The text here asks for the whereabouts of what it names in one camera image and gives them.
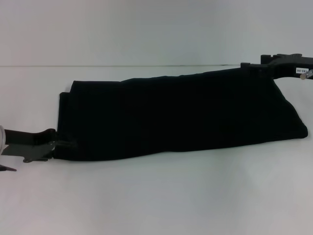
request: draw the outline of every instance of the white surface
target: white surface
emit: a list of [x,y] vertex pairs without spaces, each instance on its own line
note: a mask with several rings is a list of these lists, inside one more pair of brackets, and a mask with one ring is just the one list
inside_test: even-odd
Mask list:
[[219,65],[313,57],[311,0],[1,0],[0,65]]
[[[0,124],[23,131],[55,127],[58,94],[73,80],[216,69],[225,68],[1,68]],[[313,130],[313,81],[276,82]],[[0,164],[18,169],[0,172],[1,235],[313,233],[311,135],[113,162],[23,164],[1,156]]]

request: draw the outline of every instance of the black cloth bag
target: black cloth bag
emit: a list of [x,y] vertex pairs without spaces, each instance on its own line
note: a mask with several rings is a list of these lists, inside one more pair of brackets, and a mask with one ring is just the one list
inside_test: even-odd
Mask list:
[[56,159],[117,160],[308,135],[274,81],[232,69],[122,82],[74,81],[60,94]]

